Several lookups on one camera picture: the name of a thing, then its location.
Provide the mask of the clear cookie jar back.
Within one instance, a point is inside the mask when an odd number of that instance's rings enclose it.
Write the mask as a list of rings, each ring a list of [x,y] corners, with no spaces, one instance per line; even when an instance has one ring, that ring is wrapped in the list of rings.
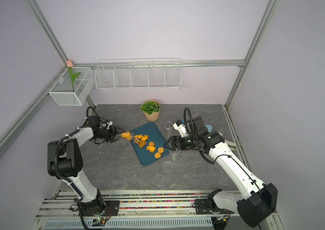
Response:
[[[178,160],[178,158],[179,158],[179,153],[180,153],[179,150],[170,150],[171,159],[172,159],[173,161]]]

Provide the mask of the clear cookie jar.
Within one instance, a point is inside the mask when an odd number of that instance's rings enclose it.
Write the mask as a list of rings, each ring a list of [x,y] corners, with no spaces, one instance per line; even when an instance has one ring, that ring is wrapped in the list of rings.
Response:
[[[171,159],[172,159],[173,161],[178,160],[178,158],[179,158],[179,153],[180,153],[179,150],[170,150]]]
[[[126,131],[121,134],[121,137],[128,141],[131,141],[134,138],[134,133],[131,131]]]
[[[164,132],[167,138],[174,134],[174,124],[172,121],[166,121],[164,123]]]

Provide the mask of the clear cookie jar front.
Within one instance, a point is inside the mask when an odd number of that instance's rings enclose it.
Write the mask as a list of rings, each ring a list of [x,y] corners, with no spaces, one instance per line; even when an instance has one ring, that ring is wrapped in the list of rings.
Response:
[[[131,131],[126,131],[121,134],[121,137],[128,141],[131,141],[134,138],[134,133]]]

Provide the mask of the clear jar lid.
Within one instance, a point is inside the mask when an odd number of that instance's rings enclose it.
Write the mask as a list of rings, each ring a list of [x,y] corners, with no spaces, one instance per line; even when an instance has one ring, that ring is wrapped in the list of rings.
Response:
[[[174,169],[174,165],[172,162],[165,162],[163,164],[163,170],[164,172],[171,172]]]
[[[165,184],[165,177],[162,174],[158,174],[154,177],[154,183],[156,186],[163,186]]]

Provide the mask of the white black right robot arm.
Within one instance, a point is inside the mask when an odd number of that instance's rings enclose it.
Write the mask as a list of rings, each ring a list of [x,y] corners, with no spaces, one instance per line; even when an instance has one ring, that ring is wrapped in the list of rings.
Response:
[[[196,150],[201,157],[212,165],[219,165],[239,190],[231,195],[222,189],[211,192],[206,199],[194,202],[196,213],[226,214],[238,213],[250,227],[259,227],[260,223],[276,210],[278,190],[272,184],[265,184],[251,172],[232,152],[226,140],[216,131],[209,131],[202,118],[193,118],[186,107],[183,120],[174,123],[174,129],[180,133],[170,137],[164,147],[171,150]]]

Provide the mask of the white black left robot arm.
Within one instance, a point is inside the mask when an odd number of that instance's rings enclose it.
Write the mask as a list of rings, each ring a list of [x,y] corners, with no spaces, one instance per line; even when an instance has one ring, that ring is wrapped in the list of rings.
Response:
[[[104,201],[103,195],[87,178],[83,170],[81,146],[88,141],[97,144],[116,141],[116,136],[125,130],[110,120],[100,117],[91,106],[93,115],[87,114],[83,125],[47,146],[47,171],[50,176],[66,183],[76,194],[74,202],[82,217],[117,216],[120,201]]]

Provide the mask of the orange flower shaped cookie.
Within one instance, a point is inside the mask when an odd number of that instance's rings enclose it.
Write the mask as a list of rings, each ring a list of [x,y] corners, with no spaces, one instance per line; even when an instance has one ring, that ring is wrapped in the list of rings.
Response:
[[[154,154],[154,157],[155,157],[156,159],[161,158],[161,153],[159,153],[159,152],[155,153],[155,154]]]

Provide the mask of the orange fish shaped cookie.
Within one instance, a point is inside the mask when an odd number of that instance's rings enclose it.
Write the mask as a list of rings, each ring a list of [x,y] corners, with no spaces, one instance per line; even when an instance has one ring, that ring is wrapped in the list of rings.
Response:
[[[156,147],[155,146],[147,146],[147,150],[151,153],[154,153],[155,150],[156,150]]]

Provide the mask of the teal plastic tray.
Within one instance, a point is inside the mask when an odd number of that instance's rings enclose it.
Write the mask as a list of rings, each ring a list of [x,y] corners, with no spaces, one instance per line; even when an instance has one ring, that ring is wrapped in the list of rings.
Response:
[[[131,132],[134,137],[136,136],[138,140],[145,143],[142,147],[142,144],[138,144],[136,139],[132,138],[131,140],[135,153],[143,166],[148,166],[170,154],[169,150],[163,146],[166,142],[165,138],[154,123],[147,123]]]

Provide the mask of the light blue garden trowel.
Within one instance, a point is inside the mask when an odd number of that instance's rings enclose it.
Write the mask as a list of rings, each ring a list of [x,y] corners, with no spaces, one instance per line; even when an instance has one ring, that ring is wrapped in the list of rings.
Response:
[[[211,125],[205,125],[205,127],[207,128],[208,132],[212,131],[212,126]]]

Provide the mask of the beige gardening glove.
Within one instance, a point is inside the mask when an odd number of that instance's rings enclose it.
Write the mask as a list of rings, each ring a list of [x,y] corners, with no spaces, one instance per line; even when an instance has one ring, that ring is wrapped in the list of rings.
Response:
[[[228,147],[229,147],[232,151],[237,151],[238,146],[237,146],[236,143],[234,143],[234,142],[232,142],[232,141],[225,140],[224,137],[223,137],[223,133],[218,132],[218,134],[220,135],[220,137],[221,137],[221,139],[222,139],[221,142],[226,143],[226,144],[228,145]]]

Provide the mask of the pink artificial tulip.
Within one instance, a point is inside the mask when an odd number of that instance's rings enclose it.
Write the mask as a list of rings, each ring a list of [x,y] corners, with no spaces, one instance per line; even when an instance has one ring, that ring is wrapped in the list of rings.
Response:
[[[72,68],[74,67],[74,64],[73,64],[73,62],[71,60],[67,60],[66,65],[67,65],[67,70],[68,70],[69,75],[70,75],[72,91],[75,92],[75,90],[74,90],[74,81],[80,75],[80,72],[76,72],[76,73],[73,72]]]

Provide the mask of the white mesh wall basket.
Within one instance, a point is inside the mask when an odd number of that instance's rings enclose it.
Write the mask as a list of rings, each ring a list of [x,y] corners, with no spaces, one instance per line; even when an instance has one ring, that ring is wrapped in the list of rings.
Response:
[[[60,106],[82,106],[95,84],[95,76],[91,68],[74,67],[73,72],[80,72],[74,81],[74,90],[68,70],[60,75],[59,79],[50,88],[49,94]]]

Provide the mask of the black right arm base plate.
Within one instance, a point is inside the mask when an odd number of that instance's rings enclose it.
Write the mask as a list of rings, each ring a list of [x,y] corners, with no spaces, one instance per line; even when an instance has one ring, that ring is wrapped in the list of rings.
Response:
[[[195,199],[192,207],[195,208],[196,214],[198,215],[208,215],[217,214],[220,211],[216,208],[213,199]]]

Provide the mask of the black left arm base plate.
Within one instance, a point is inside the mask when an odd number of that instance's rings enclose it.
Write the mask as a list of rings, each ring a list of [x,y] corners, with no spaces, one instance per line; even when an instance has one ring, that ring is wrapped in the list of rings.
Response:
[[[81,214],[84,217],[117,216],[120,207],[120,200],[107,200],[101,205],[97,201],[80,203]]]

